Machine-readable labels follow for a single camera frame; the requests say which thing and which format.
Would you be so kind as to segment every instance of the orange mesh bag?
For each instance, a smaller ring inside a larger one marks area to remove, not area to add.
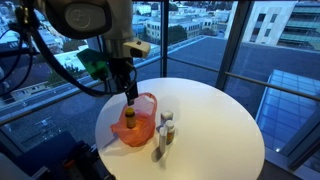
[[[155,115],[157,110],[157,99],[151,93],[139,94],[134,100],[134,105],[130,106],[135,111],[136,126],[127,128],[127,118],[125,111],[126,104],[119,117],[119,121],[110,126],[112,133],[118,134],[120,140],[131,147],[145,145],[154,135],[156,126]]]

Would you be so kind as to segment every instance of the white bottle cap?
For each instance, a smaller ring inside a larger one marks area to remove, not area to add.
[[[171,129],[173,129],[173,127],[174,127],[174,122],[173,122],[172,120],[168,120],[168,121],[166,122],[166,127],[167,127],[168,131],[171,130]]]

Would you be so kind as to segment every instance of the tree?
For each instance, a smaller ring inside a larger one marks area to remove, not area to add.
[[[74,51],[74,50],[78,50],[78,47],[82,45],[86,45],[86,43],[81,40],[71,40],[63,44],[62,50],[63,52]]]
[[[169,3],[169,11],[178,11],[178,6],[175,4]]]
[[[174,44],[179,41],[187,39],[187,32],[180,25],[172,26],[168,29],[168,44]]]
[[[65,65],[65,69],[70,75],[72,75],[75,78],[79,77],[84,72],[84,71],[80,71],[78,67],[74,67],[74,66]],[[56,71],[52,71],[51,74],[49,75],[46,86],[50,86],[53,88],[53,87],[57,87],[62,84],[65,84],[66,82],[67,81],[63,79]]]

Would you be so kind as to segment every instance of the black cable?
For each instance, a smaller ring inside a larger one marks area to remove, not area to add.
[[[95,97],[102,97],[105,95],[115,95],[115,94],[121,94],[124,93],[126,91],[128,91],[131,87],[134,86],[135,84],[135,80],[136,80],[136,76],[137,76],[137,70],[135,69],[134,66],[132,66],[130,64],[131,67],[133,67],[133,71],[135,72],[135,78],[134,80],[131,82],[130,86],[124,90],[124,91],[118,91],[118,92],[103,92],[103,91],[98,91],[95,89],[91,89],[88,88],[86,86],[83,86],[82,84],[80,84],[76,79],[74,79],[65,69],[64,67],[55,59],[55,57],[53,56],[53,54],[51,53],[51,51],[47,48],[47,45],[45,44],[45,42],[43,41],[42,37],[40,36],[39,32],[37,31],[37,29],[31,27],[30,28],[30,33],[37,45],[37,47],[39,48],[41,54],[43,55],[43,57],[47,60],[47,62],[50,64],[50,66],[65,80],[69,81],[71,84],[73,84],[74,86],[78,87],[80,90],[82,90],[83,92],[91,95],[91,96],[95,96]]]
[[[4,35],[6,35],[7,34],[7,32],[9,32],[10,31],[10,29],[8,29],[8,30],[6,30],[4,33],[2,33],[2,35],[0,36],[0,39],[2,39],[3,38],[3,36]]]
[[[11,69],[8,71],[8,73],[0,80],[0,84],[3,83],[11,74],[12,72],[14,71],[14,69],[17,67],[19,61],[20,61],[20,57],[21,57],[21,54],[22,54],[22,43],[23,43],[23,40],[22,40],[22,35],[20,34],[20,41],[19,41],[19,53],[16,57],[16,60],[14,62],[14,64],[12,65]]]
[[[28,70],[27,70],[25,76],[23,77],[22,81],[20,81],[20,83],[18,85],[16,85],[14,88],[10,89],[10,91],[1,94],[0,97],[5,96],[5,95],[10,94],[11,92],[15,91],[18,87],[20,87],[27,80],[27,78],[30,74],[30,71],[31,71],[32,62],[33,62],[33,55],[30,54]]]

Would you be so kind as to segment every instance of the white building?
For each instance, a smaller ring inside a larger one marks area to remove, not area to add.
[[[147,21],[147,34],[152,39],[160,40],[161,34],[161,23],[158,21]],[[179,23],[169,23],[168,27],[172,26],[182,26],[187,33],[187,37],[192,38],[200,34],[201,25],[200,22],[179,22]]]
[[[237,2],[233,3],[225,38],[229,37]],[[277,45],[296,2],[279,1],[254,3],[242,41]]]
[[[229,19],[230,11],[227,10],[216,10],[214,12],[214,16],[217,18],[219,22],[227,22]]]
[[[61,54],[55,54],[54,57],[58,60],[58,62],[62,66],[73,66],[73,67],[79,68],[79,70],[85,70],[85,67],[77,57],[77,54],[80,51],[81,50],[76,50],[76,51],[70,51],[70,52],[61,53]]]
[[[141,15],[151,14],[151,6],[150,5],[139,5],[137,7],[137,12],[139,12]]]

